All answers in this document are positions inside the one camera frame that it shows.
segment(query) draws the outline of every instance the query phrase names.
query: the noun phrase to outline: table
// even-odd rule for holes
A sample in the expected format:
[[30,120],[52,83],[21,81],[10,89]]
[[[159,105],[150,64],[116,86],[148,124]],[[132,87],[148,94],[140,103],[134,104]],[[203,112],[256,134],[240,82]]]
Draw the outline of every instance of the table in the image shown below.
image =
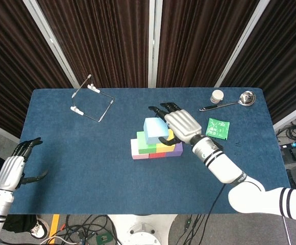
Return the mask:
[[[222,103],[255,92],[254,105],[228,106],[199,112],[210,105],[214,88],[102,89],[115,97],[97,123],[70,110],[74,89],[37,89],[33,92],[21,141],[41,137],[26,164],[26,176],[48,169],[44,180],[15,191],[11,213],[172,214],[207,213],[222,184],[200,162],[189,145],[181,157],[133,160],[130,139],[143,130],[148,106],[175,102],[206,131],[208,119],[229,121],[228,140],[216,140],[243,171],[266,190],[289,187],[272,121],[259,88],[221,88]],[[81,89],[76,105],[100,116],[108,100]],[[227,186],[214,213],[235,213]]]

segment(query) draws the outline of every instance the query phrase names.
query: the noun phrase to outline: spoon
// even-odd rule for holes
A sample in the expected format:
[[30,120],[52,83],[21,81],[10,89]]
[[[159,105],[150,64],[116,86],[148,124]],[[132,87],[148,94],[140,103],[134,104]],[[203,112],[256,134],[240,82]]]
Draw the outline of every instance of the spoon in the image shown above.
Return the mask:
[[243,106],[250,106],[255,101],[256,101],[256,95],[251,91],[246,91],[246,92],[243,92],[240,95],[240,99],[238,101],[236,101],[236,102],[228,103],[228,104],[224,104],[224,105],[207,106],[207,107],[203,107],[203,108],[199,109],[199,111],[209,111],[209,110],[213,110],[213,109],[216,109],[216,108],[220,108],[220,107],[224,107],[224,106],[230,106],[230,105],[236,105],[236,104],[240,104],[240,105],[243,105]]

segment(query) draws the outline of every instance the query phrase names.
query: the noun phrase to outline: robotic arm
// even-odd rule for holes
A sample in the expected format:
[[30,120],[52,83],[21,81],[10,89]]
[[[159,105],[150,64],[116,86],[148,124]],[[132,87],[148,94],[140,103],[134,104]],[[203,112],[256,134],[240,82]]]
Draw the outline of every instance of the robotic arm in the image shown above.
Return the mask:
[[151,106],[174,132],[169,141],[159,138],[164,144],[185,142],[205,166],[224,184],[231,184],[230,205],[240,213],[270,213],[296,219],[296,189],[276,188],[265,191],[263,185],[248,176],[233,163],[209,137],[202,135],[198,122],[175,103],[162,103],[168,112]]
[[25,178],[23,169],[31,154],[32,148],[41,144],[40,138],[20,143],[11,157],[7,158],[0,171],[0,232],[14,201],[13,191],[21,184],[28,184],[41,180],[48,173],[45,171],[37,177]]

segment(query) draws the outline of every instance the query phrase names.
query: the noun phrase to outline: purple block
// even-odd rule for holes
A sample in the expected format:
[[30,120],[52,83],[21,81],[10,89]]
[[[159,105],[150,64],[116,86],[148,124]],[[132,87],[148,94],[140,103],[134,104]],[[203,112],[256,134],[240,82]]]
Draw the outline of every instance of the purple block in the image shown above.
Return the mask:
[[183,145],[181,143],[177,143],[175,145],[174,151],[172,152],[166,152],[166,157],[179,157],[183,153]]

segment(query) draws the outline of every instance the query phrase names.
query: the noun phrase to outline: shoe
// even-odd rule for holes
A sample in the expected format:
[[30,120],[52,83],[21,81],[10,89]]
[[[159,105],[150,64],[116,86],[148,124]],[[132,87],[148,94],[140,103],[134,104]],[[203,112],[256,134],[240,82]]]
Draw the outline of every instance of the shoe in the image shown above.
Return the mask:
[[30,230],[30,234],[33,238],[42,240],[48,237],[50,232],[50,226],[46,221],[41,218],[37,218],[37,224]]

